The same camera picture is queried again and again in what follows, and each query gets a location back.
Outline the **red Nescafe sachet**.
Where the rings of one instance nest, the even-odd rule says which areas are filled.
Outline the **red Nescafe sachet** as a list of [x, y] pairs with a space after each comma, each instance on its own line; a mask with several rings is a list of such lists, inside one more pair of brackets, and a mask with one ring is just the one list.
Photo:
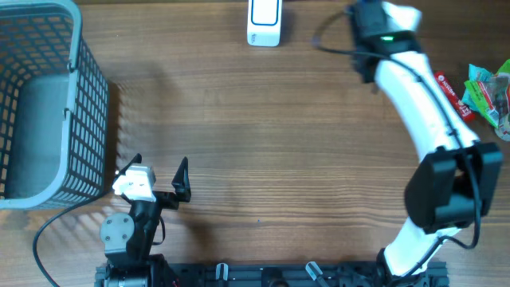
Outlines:
[[453, 87], [451, 86], [444, 72], [435, 72], [434, 78], [460, 118], [462, 118], [466, 123], [474, 121], [475, 115], [473, 111], [466, 104], [464, 104], [459, 96], [454, 92]]

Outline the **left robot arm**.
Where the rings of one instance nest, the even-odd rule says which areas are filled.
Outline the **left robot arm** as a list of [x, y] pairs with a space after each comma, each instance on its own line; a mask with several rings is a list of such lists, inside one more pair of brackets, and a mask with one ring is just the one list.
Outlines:
[[181, 202], [191, 199], [188, 158], [183, 158], [171, 186], [173, 192], [154, 191], [155, 172], [142, 165], [142, 156], [136, 155], [116, 174], [114, 193], [130, 204], [127, 213], [108, 216], [101, 225], [100, 239], [104, 243], [105, 265], [96, 269], [94, 285], [97, 287], [160, 287], [179, 286], [179, 276], [162, 254], [151, 254], [159, 245], [155, 234], [166, 227], [163, 210], [177, 210]]

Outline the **teal white tissue packet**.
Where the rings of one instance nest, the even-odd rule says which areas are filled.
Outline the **teal white tissue packet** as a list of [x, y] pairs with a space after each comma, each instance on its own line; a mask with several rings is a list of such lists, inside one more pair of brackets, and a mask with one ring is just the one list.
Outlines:
[[466, 104], [472, 111], [479, 112], [477, 107], [476, 93], [480, 90], [478, 82], [486, 82], [493, 76], [492, 72], [487, 69], [469, 64], [468, 81], [465, 83], [465, 91], [461, 101]]

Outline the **green snack packet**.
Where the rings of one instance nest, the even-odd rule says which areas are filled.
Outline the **green snack packet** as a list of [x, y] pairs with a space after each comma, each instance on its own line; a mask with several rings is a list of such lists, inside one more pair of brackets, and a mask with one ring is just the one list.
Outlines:
[[496, 128], [500, 118], [509, 113], [509, 60], [488, 81], [477, 84], [478, 113]]

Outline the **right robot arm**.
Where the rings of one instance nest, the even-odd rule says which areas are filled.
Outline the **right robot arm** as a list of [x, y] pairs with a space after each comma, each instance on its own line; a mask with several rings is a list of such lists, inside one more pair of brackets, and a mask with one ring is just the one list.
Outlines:
[[390, 99], [410, 134], [419, 165], [404, 191], [407, 219], [378, 256], [379, 286], [414, 285], [446, 242], [481, 231], [503, 156], [483, 143], [453, 109], [434, 78], [416, 32], [421, 12], [386, 1], [349, 9], [355, 67]]

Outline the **green lid jar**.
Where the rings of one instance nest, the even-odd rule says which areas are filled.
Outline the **green lid jar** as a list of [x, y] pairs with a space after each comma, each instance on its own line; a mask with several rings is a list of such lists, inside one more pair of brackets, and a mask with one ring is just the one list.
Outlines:
[[504, 141], [510, 141], [510, 114], [506, 114], [500, 118], [498, 126], [495, 128], [496, 135]]

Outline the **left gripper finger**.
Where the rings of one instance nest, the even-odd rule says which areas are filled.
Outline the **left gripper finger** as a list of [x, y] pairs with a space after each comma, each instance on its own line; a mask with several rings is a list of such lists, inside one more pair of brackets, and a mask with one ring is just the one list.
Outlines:
[[171, 182], [175, 194], [180, 202], [190, 202], [191, 188], [188, 174], [188, 158], [184, 157]]
[[131, 167], [133, 164], [139, 164], [141, 162], [142, 156], [141, 154], [137, 153], [126, 166], [124, 166], [123, 168], [116, 172], [115, 177], [119, 178], [121, 175], [125, 175], [129, 167]]

